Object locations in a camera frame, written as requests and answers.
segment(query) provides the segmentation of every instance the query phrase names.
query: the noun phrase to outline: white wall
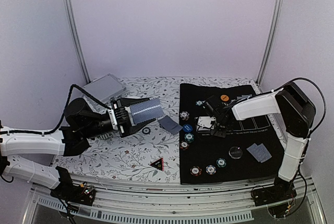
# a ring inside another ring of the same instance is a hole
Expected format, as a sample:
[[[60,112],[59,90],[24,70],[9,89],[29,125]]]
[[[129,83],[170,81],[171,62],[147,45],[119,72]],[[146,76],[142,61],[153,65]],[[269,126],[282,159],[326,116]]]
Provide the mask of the white wall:
[[[256,78],[275,0],[72,0],[92,78]]]
[[[83,81],[63,0],[0,0],[0,119],[4,125],[53,128],[69,86],[84,85]],[[0,180],[1,224],[19,223],[29,188],[19,179],[13,184]]]
[[[334,220],[334,0],[284,0],[263,89],[291,78],[312,79],[327,99],[327,117],[310,143],[303,167],[312,174],[329,223]],[[322,113],[316,90],[302,84]]]

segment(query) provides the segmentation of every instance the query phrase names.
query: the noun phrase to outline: poker chip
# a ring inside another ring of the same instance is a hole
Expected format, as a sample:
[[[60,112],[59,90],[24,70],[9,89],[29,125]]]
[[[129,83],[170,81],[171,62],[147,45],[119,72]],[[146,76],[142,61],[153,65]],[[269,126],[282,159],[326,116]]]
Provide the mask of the poker chip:
[[[220,99],[224,102],[227,102],[230,98],[227,95],[222,95]]]
[[[202,169],[199,168],[199,167],[192,167],[192,168],[190,168],[190,173],[193,176],[200,176],[202,174]]]
[[[193,130],[193,127],[190,126],[189,124],[185,124],[183,126],[183,131],[185,131],[186,133],[190,133]]]
[[[205,170],[209,175],[214,175],[216,173],[216,168],[213,165],[208,165]]]
[[[181,150],[187,150],[189,147],[189,144],[187,142],[181,142],[180,143],[180,149]]]
[[[203,101],[201,101],[201,100],[198,100],[198,101],[196,101],[196,105],[197,105],[197,106],[199,106],[199,107],[200,107],[200,106],[202,106],[202,105],[203,105],[203,103],[204,103],[204,102],[203,102]]]
[[[149,129],[148,127],[144,127],[144,128],[141,130],[141,132],[142,132],[143,134],[150,134],[150,133],[151,133],[151,129]]]
[[[183,111],[180,113],[180,118],[183,121],[187,121],[189,120],[189,113],[187,111]]]
[[[216,161],[216,164],[219,168],[224,168],[226,166],[226,160],[224,160],[223,158],[219,158]]]
[[[191,134],[191,133],[187,133],[185,136],[184,136],[184,139],[188,142],[188,143],[191,143],[194,141],[194,135]]]

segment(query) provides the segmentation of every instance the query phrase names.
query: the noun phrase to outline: gray rectangular box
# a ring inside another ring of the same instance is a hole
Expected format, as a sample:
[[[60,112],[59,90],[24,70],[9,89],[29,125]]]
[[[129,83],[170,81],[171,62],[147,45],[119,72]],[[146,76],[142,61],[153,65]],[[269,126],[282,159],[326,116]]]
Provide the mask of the gray rectangular box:
[[[110,99],[114,99],[126,91],[126,87],[112,74],[93,80],[83,88],[104,104],[109,104]],[[103,109],[90,98],[84,96],[84,99],[93,107],[94,111],[100,112]]]

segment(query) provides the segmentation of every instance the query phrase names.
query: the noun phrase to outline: black felt mat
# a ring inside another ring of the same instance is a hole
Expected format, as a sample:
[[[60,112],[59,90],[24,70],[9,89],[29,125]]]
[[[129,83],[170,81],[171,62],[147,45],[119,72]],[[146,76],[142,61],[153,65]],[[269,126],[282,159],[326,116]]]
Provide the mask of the black felt mat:
[[[237,96],[255,94],[250,85],[231,88],[200,87],[191,84],[180,85],[180,112],[187,111],[190,114],[188,121],[180,119],[180,125],[190,124],[193,127],[194,142],[189,144],[187,150],[180,150],[180,175],[181,184],[219,183],[226,181],[238,181],[246,179],[264,178],[276,175],[281,166],[284,149],[267,116],[260,116],[242,121],[243,129],[237,122],[235,129],[226,138],[201,136],[196,132],[195,117],[207,116],[202,107],[196,106],[196,101],[206,100],[211,95],[228,95],[230,99]],[[184,141],[184,131],[180,131],[180,142]],[[272,155],[272,158],[264,163],[259,163],[246,150],[253,143],[263,143]],[[240,147],[243,155],[240,159],[232,159],[229,156],[231,147]],[[227,165],[218,168],[216,160],[223,158]],[[206,166],[214,165],[217,172],[214,175],[206,173]],[[198,166],[202,169],[200,176],[193,176],[190,169]]]

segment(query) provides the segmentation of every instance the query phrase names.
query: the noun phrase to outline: triangle sign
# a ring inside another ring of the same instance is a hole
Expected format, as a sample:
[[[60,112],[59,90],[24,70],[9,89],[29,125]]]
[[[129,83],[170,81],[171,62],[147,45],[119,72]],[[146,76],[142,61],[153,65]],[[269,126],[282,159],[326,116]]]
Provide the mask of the triangle sign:
[[[152,162],[150,166],[163,171],[163,158]]]

